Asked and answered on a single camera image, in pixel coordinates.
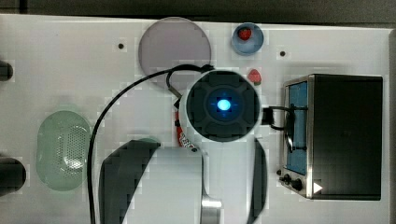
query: red object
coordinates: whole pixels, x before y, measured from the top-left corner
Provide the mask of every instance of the red object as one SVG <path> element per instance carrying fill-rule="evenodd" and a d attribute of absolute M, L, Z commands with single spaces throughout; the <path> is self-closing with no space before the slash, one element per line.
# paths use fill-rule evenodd
<path fill-rule="evenodd" d="M 251 37 L 251 30 L 249 28 L 242 28 L 238 31 L 238 36 L 242 40 L 248 40 Z"/>
<path fill-rule="evenodd" d="M 248 73 L 247 78 L 253 82 L 255 86 L 262 84 L 262 75 L 260 75 L 259 71 L 256 69 L 252 69 Z"/>
<path fill-rule="evenodd" d="M 175 112 L 175 120 L 177 121 L 177 122 L 175 123 L 175 124 L 176 124 L 176 132 L 177 132 L 177 142 L 178 142 L 178 145 L 179 145 L 180 147 L 183 147 L 183 145 L 182 145 L 181 142 L 180 142 L 180 135 L 181 135 L 181 133 L 182 133 L 183 131 L 181 130 L 180 123 L 178 122 L 178 111 Z"/>

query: black appliance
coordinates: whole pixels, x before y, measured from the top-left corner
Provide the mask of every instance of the black appliance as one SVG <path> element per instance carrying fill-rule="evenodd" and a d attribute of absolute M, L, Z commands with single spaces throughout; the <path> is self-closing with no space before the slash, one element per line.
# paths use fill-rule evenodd
<path fill-rule="evenodd" d="M 380 200 L 382 77 L 310 75 L 284 89 L 282 185 L 308 199 Z"/>

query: appliance control knob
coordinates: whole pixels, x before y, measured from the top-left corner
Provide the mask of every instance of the appliance control knob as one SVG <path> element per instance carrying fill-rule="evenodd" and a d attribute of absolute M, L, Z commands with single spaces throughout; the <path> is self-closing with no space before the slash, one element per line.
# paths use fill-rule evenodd
<path fill-rule="evenodd" d="M 303 183 L 301 182 L 301 179 L 299 179 L 299 178 L 297 178 L 295 180 L 291 180 L 290 183 L 291 183 L 291 186 L 298 191 L 300 191 L 303 188 Z"/>
<path fill-rule="evenodd" d="M 283 181 L 283 183 L 285 183 L 286 185 L 288 185 L 291 181 L 291 178 L 289 175 L 284 175 L 283 177 L 279 178 L 280 181 Z"/>

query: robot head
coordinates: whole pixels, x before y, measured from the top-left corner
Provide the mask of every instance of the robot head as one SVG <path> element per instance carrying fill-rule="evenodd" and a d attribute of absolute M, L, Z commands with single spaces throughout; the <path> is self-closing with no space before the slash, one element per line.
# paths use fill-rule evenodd
<path fill-rule="evenodd" d="M 191 131 L 222 143 L 243 138 L 258 123 L 260 112 L 254 87 L 232 71 L 207 72 L 180 102 L 180 122 L 189 139 L 196 138 Z"/>

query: black cable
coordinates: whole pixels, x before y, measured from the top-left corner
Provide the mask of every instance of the black cable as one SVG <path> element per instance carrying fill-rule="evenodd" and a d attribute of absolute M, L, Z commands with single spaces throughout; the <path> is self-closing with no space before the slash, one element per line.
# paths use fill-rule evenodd
<path fill-rule="evenodd" d="M 111 106 L 113 106 L 120 98 L 123 94 L 125 94 L 125 92 L 127 92 L 128 90 L 130 90 L 131 88 L 137 86 L 138 84 L 149 80 L 150 78 L 153 77 L 157 77 L 160 75 L 164 75 L 166 73 L 173 73 L 176 71 L 182 71 L 182 70 L 192 70 L 192 71 L 199 71 L 201 73 L 205 72 L 207 69 L 214 69 L 212 65 L 206 64 L 203 67 L 198 67 L 192 64 L 182 64 L 179 66 L 176 66 L 172 69 L 167 69 L 167 70 L 163 70 L 161 72 L 157 72 L 154 73 L 152 75 L 149 75 L 147 77 L 143 77 L 139 80 L 137 80 L 136 82 L 132 83 L 131 85 L 129 85 L 128 87 L 126 87 L 125 89 L 123 89 L 122 91 L 119 92 L 119 94 L 117 94 L 111 101 L 110 103 L 108 103 L 108 105 L 106 106 L 106 108 L 103 110 L 102 114 L 99 116 L 98 120 L 95 123 L 95 126 L 93 127 L 92 130 L 92 136 L 91 136 L 91 140 L 90 140 L 90 147 L 88 150 L 88 161 L 87 161 L 87 179 L 88 179 L 88 197 L 89 197 L 89 203 L 90 203 L 90 214 L 91 214 L 91 224 L 95 224 L 96 223 L 96 218 L 95 218 L 95 206 L 93 203 L 93 187 L 92 187 L 92 154 L 93 154 L 93 146 L 95 143 L 95 137 L 96 134 L 98 132 L 99 129 L 99 125 L 102 121 L 102 119 L 105 117 L 106 113 L 108 112 L 108 110 L 111 108 Z"/>
<path fill-rule="evenodd" d="M 193 64 L 182 64 L 181 65 L 182 70 L 185 71 L 195 71 L 195 72 L 200 72 L 200 73 L 205 73 L 211 70 L 214 70 L 215 67 L 213 67 L 210 64 L 205 64 L 202 67 L 193 65 Z M 168 87 L 168 90 L 171 91 L 178 99 L 181 98 L 180 92 L 178 92 L 172 85 L 171 85 L 171 76 L 174 74 L 175 71 L 170 71 L 168 75 L 166 76 L 166 86 Z"/>

